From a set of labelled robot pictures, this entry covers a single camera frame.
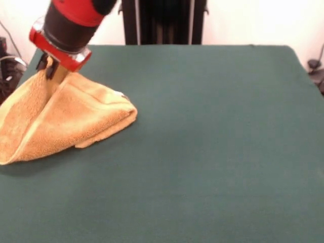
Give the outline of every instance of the green table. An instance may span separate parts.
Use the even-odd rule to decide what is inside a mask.
[[[324,241],[324,103],[290,48],[91,48],[138,120],[1,167],[1,243]]]

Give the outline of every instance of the white wall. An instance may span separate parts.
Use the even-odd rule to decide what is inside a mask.
[[[44,15],[50,0],[0,0],[0,20],[10,30],[24,59],[35,47],[28,40],[33,22]],[[124,45],[119,4],[106,17],[92,44]],[[209,0],[203,43],[207,45],[289,45],[306,67],[324,42],[323,0]],[[0,28],[0,35],[6,36]],[[8,40],[9,52],[15,53]]]

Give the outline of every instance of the black cable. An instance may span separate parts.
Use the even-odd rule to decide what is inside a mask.
[[[320,51],[320,55],[319,55],[319,58],[318,58],[319,61],[320,61],[320,60],[322,59],[322,57],[323,57],[323,51],[324,51],[324,44],[322,45],[322,49],[321,49],[321,51]]]
[[[16,49],[16,52],[18,53],[19,57],[22,59],[22,56],[21,56],[21,54],[20,54],[20,52],[19,52],[19,50],[18,50],[18,48],[17,48],[17,46],[16,46],[16,44],[15,44],[15,42],[14,42],[14,39],[12,38],[12,36],[11,36],[10,32],[8,31],[8,29],[7,29],[7,28],[4,26],[4,24],[1,22],[1,20],[0,20],[0,25],[1,25],[1,27],[5,30],[5,32],[8,34],[8,36],[9,36],[9,38],[10,38],[10,40],[11,40],[12,45],[13,45],[14,48]]]

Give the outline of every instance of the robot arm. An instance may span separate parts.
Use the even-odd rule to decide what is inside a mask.
[[[41,49],[37,70],[47,67],[47,78],[59,70],[58,82],[70,72],[78,71],[91,56],[87,44],[117,0],[52,0],[44,19],[36,21],[29,39]]]
[[[90,41],[117,0],[52,0],[44,34],[55,47],[79,53]]]

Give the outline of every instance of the towel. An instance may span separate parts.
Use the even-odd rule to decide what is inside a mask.
[[[0,106],[0,165],[86,148],[136,120],[120,92],[76,72],[62,83],[45,75],[39,71]]]

